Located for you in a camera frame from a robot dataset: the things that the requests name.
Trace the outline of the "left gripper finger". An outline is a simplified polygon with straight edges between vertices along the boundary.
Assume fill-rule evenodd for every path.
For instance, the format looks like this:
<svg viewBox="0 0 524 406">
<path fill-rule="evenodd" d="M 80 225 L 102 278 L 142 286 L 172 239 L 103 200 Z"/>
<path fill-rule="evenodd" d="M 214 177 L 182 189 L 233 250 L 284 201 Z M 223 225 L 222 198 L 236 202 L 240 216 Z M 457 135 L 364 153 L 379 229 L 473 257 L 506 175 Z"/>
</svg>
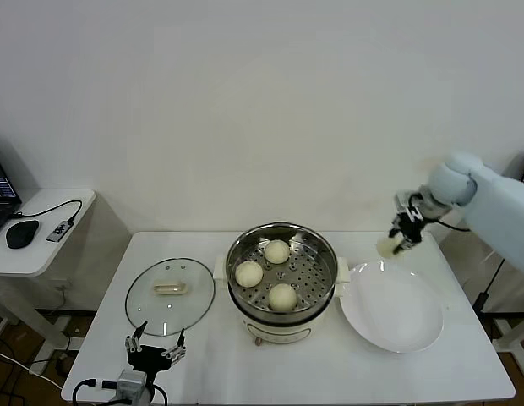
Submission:
<svg viewBox="0 0 524 406">
<path fill-rule="evenodd" d="M 168 350 L 162 353 L 162 356 L 166 359 L 169 359 L 171 363 L 179 362 L 186 354 L 184 332 L 185 330 L 182 329 L 174 347 L 169 348 Z"/>
<path fill-rule="evenodd" d="M 125 348 L 128 353 L 138 353 L 142 351 L 139 340 L 144 334 L 146 326 L 147 322 L 145 321 L 134 330 L 134 333 L 131 336 L 126 336 Z"/>
</svg>

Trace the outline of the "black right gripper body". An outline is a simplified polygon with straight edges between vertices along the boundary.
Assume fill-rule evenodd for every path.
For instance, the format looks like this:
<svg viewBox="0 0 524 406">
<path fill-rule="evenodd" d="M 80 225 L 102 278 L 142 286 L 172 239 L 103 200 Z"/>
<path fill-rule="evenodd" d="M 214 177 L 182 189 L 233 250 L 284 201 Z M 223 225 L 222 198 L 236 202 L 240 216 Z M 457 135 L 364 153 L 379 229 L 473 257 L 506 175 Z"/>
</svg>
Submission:
<svg viewBox="0 0 524 406">
<path fill-rule="evenodd" d="M 399 211 L 397 217 L 401 218 L 401 237 L 403 235 L 422 235 L 423 229 L 428 224 L 428 221 L 416 206 Z"/>
</svg>

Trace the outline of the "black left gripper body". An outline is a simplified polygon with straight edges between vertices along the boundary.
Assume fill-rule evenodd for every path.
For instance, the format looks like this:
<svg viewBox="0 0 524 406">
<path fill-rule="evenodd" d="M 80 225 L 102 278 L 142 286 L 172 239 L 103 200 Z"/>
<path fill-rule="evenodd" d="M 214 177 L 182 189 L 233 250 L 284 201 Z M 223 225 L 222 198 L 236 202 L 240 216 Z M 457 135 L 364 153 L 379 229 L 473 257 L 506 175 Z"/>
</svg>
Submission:
<svg viewBox="0 0 524 406">
<path fill-rule="evenodd" d="M 128 351 L 128 364 L 134 370 L 142 372 L 161 372 L 171 368 L 172 360 L 166 355 L 167 350 L 154 346 L 141 345 L 141 350 Z"/>
</svg>

